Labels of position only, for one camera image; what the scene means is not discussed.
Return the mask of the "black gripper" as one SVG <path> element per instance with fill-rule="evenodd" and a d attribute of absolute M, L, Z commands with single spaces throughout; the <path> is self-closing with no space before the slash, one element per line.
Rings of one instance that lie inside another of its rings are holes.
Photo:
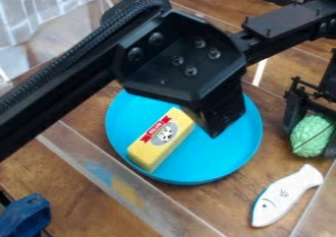
<path fill-rule="evenodd" d="M 287 107 L 285 113 L 283 129 L 290 135 L 309 110 L 325 115 L 336 115 L 336 110 L 314 102 L 311 99 L 323 98 L 330 103 L 336 103 L 336 48 L 322 77 L 319 85 L 306 82 L 301 77 L 294 77 L 291 88 L 286 91 Z M 325 149 L 327 158 L 336 158 L 336 120 L 326 116 L 329 121 L 330 139 Z"/>

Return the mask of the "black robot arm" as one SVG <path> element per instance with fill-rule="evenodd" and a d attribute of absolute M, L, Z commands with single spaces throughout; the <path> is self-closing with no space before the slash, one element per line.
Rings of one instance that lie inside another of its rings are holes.
<path fill-rule="evenodd" d="M 0 96 L 0 161 L 110 82 L 177 103 L 211 137 L 243 116 L 249 66 L 309 40 L 336 39 L 336 0 L 303 0 L 221 30 L 170 0 L 123 0 L 99 28 Z"/>

